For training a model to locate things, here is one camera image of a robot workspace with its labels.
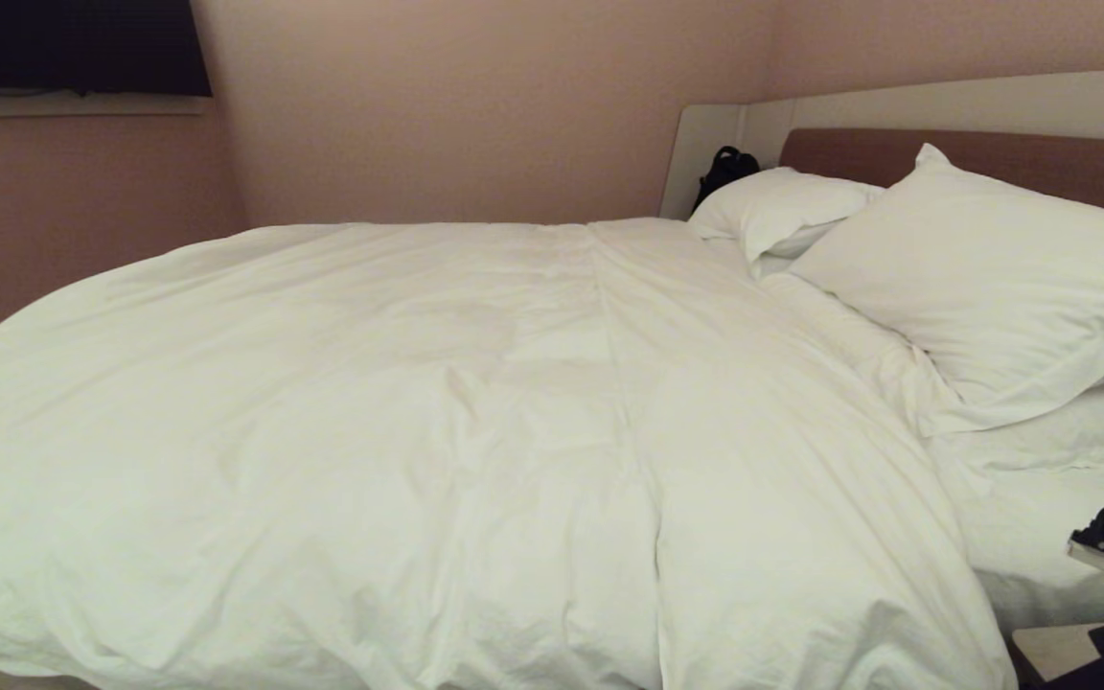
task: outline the tv screen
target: tv screen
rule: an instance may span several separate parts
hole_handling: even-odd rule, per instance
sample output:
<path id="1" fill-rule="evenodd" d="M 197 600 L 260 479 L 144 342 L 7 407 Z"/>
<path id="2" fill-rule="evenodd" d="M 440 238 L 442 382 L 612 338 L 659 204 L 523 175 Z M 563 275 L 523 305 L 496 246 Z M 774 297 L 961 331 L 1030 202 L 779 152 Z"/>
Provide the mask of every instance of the tv screen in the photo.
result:
<path id="1" fill-rule="evenodd" d="M 0 0 L 0 88 L 211 96 L 190 0 Z"/>

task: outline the white pillow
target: white pillow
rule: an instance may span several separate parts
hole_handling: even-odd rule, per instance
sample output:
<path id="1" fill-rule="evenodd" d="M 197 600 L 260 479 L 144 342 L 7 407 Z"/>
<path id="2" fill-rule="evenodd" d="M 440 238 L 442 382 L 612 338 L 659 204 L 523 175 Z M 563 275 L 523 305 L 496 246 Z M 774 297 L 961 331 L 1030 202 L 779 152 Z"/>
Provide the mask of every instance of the white pillow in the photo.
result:
<path id="1" fill-rule="evenodd" d="M 710 193 L 688 222 L 701 238 L 740 240 L 750 265 L 766 252 L 796 258 L 881 192 L 880 187 L 783 167 Z"/>
<path id="2" fill-rule="evenodd" d="M 1104 382 L 1104 210 L 932 146 L 789 270 L 927 354 L 921 374 L 946 385 L 921 406 L 926 436 L 1016 424 Z"/>
<path id="3" fill-rule="evenodd" d="M 973 468 L 1104 468 L 1104 385 L 1023 423 L 930 438 L 927 449 Z"/>

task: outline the beige wall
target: beige wall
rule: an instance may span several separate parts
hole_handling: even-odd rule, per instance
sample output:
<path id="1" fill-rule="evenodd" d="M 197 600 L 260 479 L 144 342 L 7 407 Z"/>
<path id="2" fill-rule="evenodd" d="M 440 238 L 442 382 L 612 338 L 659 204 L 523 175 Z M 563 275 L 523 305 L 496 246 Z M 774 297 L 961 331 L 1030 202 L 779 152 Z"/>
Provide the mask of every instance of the beige wall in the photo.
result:
<path id="1" fill-rule="evenodd" d="M 1104 0 L 781 0 L 764 96 L 1087 70 Z"/>
<path id="2" fill-rule="evenodd" d="M 245 227 L 213 113 L 0 119 L 0 320 L 71 280 Z"/>
<path id="3" fill-rule="evenodd" d="M 773 0 L 202 0 L 255 224 L 657 214 Z"/>

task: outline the white comforter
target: white comforter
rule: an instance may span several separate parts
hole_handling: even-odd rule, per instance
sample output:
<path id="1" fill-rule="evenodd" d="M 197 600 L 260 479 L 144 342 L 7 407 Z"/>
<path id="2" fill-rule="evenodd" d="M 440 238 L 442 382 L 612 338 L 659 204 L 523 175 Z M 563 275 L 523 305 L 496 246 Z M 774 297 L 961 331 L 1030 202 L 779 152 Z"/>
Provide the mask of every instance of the white comforter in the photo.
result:
<path id="1" fill-rule="evenodd" d="M 0 668 L 1015 687 L 901 421 L 683 224 L 257 230 L 0 327 Z"/>

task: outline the black backpack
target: black backpack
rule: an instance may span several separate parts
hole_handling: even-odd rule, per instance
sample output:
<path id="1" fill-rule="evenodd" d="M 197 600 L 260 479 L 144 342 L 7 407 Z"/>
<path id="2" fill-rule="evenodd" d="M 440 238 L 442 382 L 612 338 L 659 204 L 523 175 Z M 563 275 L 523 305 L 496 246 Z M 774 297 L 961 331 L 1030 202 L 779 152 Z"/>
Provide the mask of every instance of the black backpack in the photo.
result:
<path id="1" fill-rule="evenodd" d="M 761 163 L 757 162 L 757 158 L 750 153 L 741 153 L 735 146 L 723 146 L 718 153 L 714 153 L 714 164 L 710 166 L 709 172 L 701 179 L 701 193 L 697 195 L 693 211 L 710 193 L 718 192 L 720 188 L 758 171 Z"/>

